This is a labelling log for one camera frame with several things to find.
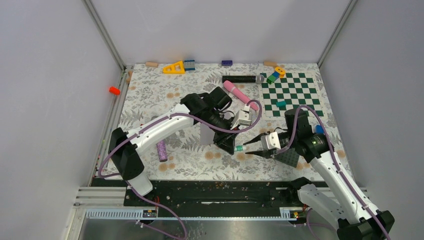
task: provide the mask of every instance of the red object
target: red object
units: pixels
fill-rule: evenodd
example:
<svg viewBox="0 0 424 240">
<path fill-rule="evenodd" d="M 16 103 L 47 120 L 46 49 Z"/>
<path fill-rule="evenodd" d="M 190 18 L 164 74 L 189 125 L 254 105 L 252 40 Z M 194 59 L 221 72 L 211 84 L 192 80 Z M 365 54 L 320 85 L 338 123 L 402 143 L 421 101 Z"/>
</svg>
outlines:
<svg viewBox="0 0 424 240">
<path fill-rule="evenodd" d="M 115 94 L 115 95 L 119 95 L 121 93 L 121 91 L 118 88 L 116 88 L 114 86 L 111 86 L 109 88 L 109 93 L 112 93 L 112 94 Z"/>
</svg>

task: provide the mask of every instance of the pink toy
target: pink toy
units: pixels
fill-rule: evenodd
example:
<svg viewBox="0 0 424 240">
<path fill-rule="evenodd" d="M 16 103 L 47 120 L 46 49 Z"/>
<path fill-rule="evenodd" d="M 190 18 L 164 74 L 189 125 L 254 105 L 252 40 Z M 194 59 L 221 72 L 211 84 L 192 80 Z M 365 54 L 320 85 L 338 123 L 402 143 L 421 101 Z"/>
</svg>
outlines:
<svg viewBox="0 0 424 240">
<path fill-rule="evenodd" d="M 244 93 L 242 93 L 242 91 L 240 91 L 232 82 L 225 81 L 223 83 L 223 85 L 224 85 L 224 88 L 226 90 L 228 90 L 228 92 L 234 94 L 243 103 L 247 104 L 251 100 L 248 96 L 246 96 Z M 253 103 L 253 102 L 250 104 L 250 107 L 252 109 L 254 109 L 255 111 L 258 111 L 259 110 L 258 106 L 255 103 Z"/>
</svg>

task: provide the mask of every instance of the green block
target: green block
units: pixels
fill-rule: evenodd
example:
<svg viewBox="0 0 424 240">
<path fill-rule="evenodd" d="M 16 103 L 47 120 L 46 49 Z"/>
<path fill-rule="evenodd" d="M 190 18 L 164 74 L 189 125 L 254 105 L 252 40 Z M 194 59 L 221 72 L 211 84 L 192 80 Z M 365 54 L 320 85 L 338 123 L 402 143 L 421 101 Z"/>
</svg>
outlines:
<svg viewBox="0 0 424 240">
<path fill-rule="evenodd" d="M 266 82 L 268 84 L 273 84 L 276 80 L 277 80 L 277 78 L 275 76 L 271 75 L 266 79 Z"/>
</svg>

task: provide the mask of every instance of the yellow triangle block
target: yellow triangle block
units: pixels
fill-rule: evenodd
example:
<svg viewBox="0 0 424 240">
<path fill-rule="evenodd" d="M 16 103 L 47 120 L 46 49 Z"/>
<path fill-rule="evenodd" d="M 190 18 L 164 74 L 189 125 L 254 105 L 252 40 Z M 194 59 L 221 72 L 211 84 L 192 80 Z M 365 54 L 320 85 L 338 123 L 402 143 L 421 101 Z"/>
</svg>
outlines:
<svg viewBox="0 0 424 240">
<path fill-rule="evenodd" d="M 186 71 L 184 70 L 183 61 L 176 62 L 169 66 L 163 68 L 164 74 L 184 74 Z"/>
</svg>

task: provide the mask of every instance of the white wall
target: white wall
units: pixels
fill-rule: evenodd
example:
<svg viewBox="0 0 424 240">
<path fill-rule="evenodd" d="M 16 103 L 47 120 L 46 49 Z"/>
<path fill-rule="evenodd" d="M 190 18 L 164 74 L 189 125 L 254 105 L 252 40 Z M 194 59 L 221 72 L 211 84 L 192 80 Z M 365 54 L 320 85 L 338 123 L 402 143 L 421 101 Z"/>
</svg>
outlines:
<svg viewBox="0 0 424 240">
<path fill-rule="evenodd" d="M 360 0 L 321 68 L 355 179 L 423 238 L 424 1 Z"/>
<path fill-rule="evenodd" d="M 2 0 L 0 56 L 0 239 L 57 240 L 120 70 L 79 0 Z"/>
<path fill-rule="evenodd" d="M 316 63 L 349 0 L 93 0 L 126 64 Z"/>
</svg>

